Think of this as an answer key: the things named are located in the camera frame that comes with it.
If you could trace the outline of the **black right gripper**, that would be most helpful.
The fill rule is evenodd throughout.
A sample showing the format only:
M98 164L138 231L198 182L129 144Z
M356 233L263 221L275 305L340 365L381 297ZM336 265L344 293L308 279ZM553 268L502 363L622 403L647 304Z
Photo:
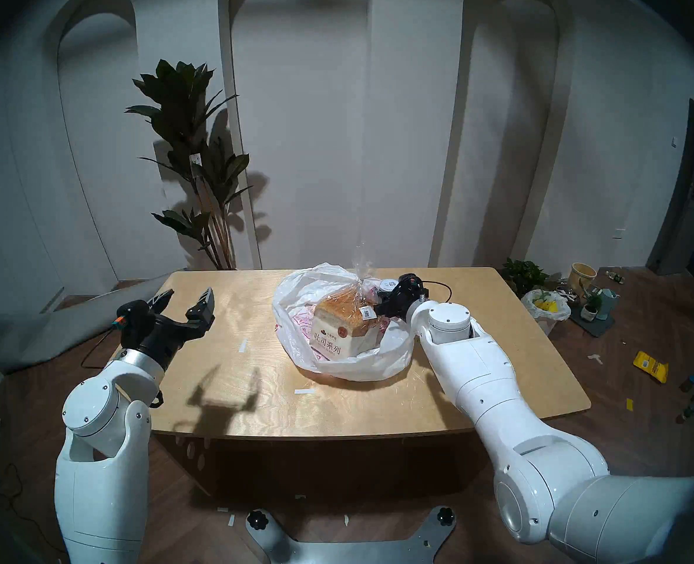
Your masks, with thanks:
M425 302L429 295L429 290L417 274L405 273L399 276L397 284L384 301L375 305L375 313L378 317L407 320L411 307L417 302Z

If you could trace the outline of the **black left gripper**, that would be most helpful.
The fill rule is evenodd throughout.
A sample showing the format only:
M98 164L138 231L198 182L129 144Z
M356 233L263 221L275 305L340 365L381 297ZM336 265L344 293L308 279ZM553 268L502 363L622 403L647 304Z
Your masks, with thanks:
M168 367L186 341L196 339L196 333L206 334L215 319L212 288L187 310L185 323L162 315L174 293L168 289L149 302L127 302L117 309L115 323L122 348L143 353L160 367Z

